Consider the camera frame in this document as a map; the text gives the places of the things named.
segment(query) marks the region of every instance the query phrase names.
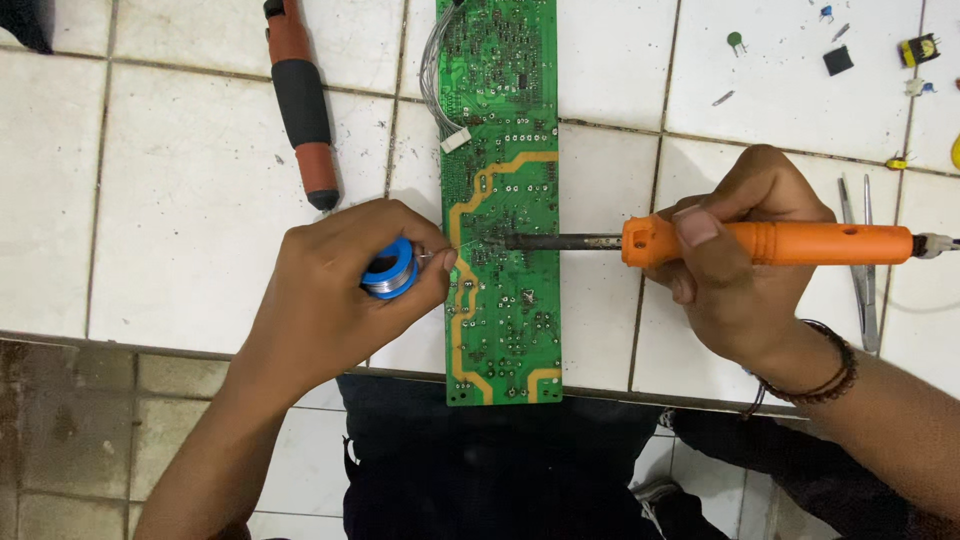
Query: forearm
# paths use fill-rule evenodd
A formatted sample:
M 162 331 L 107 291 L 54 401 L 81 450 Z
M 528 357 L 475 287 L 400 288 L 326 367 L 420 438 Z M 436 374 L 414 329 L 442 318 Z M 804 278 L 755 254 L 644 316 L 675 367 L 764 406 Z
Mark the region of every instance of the forearm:
M 789 353 L 759 375 L 787 392 L 829 380 L 836 348 L 804 327 Z M 857 381 L 843 397 L 800 405 L 829 437 L 917 506 L 960 521 L 960 402 L 897 367 L 857 351 Z
M 286 408 L 225 384 L 147 500 L 135 540 L 209 538 L 245 522 L 267 476 Z

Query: blue spool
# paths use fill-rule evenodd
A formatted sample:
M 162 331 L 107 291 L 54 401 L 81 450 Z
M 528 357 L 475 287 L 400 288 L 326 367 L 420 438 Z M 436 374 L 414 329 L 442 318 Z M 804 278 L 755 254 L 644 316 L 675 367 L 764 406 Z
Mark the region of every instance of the blue spool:
M 417 272 L 413 245 L 401 236 L 377 254 L 360 285 L 374 298 L 389 300 L 406 292 L 414 284 Z

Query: green circuit board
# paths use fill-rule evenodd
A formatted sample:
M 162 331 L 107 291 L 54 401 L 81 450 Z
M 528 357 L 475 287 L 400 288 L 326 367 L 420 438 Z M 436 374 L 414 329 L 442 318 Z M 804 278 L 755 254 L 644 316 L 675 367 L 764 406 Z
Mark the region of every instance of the green circuit board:
M 450 0 L 438 0 L 438 16 Z M 466 0 L 441 45 L 439 97 L 471 140 L 441 158 L 448 405 L 563 397 L 560 256 L 503 248 L 558 233 L 556 0 Z

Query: screwdriver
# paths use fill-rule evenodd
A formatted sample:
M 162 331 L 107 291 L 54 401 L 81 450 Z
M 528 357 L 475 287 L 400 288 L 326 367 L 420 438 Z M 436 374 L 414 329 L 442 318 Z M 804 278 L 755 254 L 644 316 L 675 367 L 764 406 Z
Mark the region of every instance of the screwdriver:
M 324 84 L 310 60 L 310 43 L 300 23 L 297 0 L 267 0 L 267 43 L 276 100 L 290 145 L 297 154 L 306 199 L 317 210 L 333 210 L 340 200 L 330 154 L 330 121 Z
M 905 227 L 809 222 L 741 222 L 725 225 L 753 264 L 901 264 L 960 250 L 960 240 Z M 507 234 L 508 250 L 621 250 L 627 266 L 654 268 L 681 257 L 673 224 L 656 214 L 632 217 L 623 234 Z

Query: red screwdriver handle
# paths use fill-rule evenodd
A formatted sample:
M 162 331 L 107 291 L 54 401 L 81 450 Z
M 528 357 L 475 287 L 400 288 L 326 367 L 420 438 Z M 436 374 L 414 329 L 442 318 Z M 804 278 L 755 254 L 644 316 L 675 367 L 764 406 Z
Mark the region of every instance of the red screwdriver handle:
M 913 234 L 905 227 L 786 221 L 726 227 L 754 264 L 901 264 L 913 253 Z M 628 266 L 652 268 L 680 256 L 673 224 L 658 215 L 632 217 L 623 224 Z
M 332 210 L 340 189 L 330 155 L 330 121 L 326 115 L 320 71 L 310 60 L 310 42 L 300 23 L 297 0 L 267 0 L 267 42 L 276 100 L 290 145 L 297 153 L 306 198 L 318 210 Z

